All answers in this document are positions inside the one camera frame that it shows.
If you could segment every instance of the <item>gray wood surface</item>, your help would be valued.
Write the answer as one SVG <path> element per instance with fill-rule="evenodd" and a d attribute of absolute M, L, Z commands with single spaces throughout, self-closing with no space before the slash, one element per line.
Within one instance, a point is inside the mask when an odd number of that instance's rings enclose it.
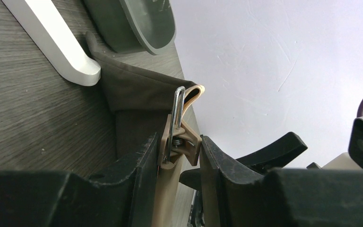
<path fill-rule="evenodd" d="M 94 26 L 80 0 L 54 0 L 82 43 Z M 105 53 L 183 78 L 175 47 L 165 54 Z M 185 120 L 198 131 L 192 109 Z M 100 86 L 63 79 L 0 1 L 0 170 L 68 170 L 87 176 L 116 160 L 114 119 Z M 173 226 L 186 226 L 193 191 L 180 185 Z"/>

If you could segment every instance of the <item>white backdrop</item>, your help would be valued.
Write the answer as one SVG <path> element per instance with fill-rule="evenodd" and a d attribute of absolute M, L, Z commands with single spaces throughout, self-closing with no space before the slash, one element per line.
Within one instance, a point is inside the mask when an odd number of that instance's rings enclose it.
<path fill-rule="evenodd" d="M 289 164 L 347 151 L 363 98 L 363 0 L 172 0 L 200 131 L 234 158 L 297 133 Z"/>

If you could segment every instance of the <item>brown cloth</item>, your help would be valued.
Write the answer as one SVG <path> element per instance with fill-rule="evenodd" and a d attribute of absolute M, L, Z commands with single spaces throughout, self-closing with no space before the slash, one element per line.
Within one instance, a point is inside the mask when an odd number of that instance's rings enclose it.
<path fill-rule="evenodd" d="M 188 89 L 196 84 L 112 59 L 98 48 L 95 36 L 90 32 L 86 33 L 86 41 L 92 58 L 101 65 L 101 85 L 116 116 L 117 156 L 121 158 L 129 152 L 136 152 L 154 132 L 161 137 L 167 115 L 172 111 L 176 89 L 180 86 Z M 185 97 L 186 106 L 202 91 L 190 92 Z M 173 160 L 173 165 L 158 171 L 152 226 L 170 225 L 183 163 L 180 157 Z"/>

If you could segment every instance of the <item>white hanger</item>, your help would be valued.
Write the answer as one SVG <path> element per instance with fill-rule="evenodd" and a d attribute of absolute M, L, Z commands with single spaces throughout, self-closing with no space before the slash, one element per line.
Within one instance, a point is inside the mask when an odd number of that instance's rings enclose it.
<path fill-rule="evenodd" d="M 101 66 L 90 59 L 51 0 L 2 0 L 57 72 L 70 82 L 95 85 Z"/>

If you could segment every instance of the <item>beige clothespin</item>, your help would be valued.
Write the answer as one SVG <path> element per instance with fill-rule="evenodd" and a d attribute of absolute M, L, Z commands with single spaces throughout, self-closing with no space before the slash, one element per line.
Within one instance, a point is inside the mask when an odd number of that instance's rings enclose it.
<path fill-rule="evenodd" d="M 177 88 L 174 93 L 172 114 L 168 115 L 159 147 L 160 166 L 169 164 L 171 157 L 180 154 L 184 154 L 192 166 L 198 163 L 201 137 L 182 120 L 185 93 L 185 87 Z"/>

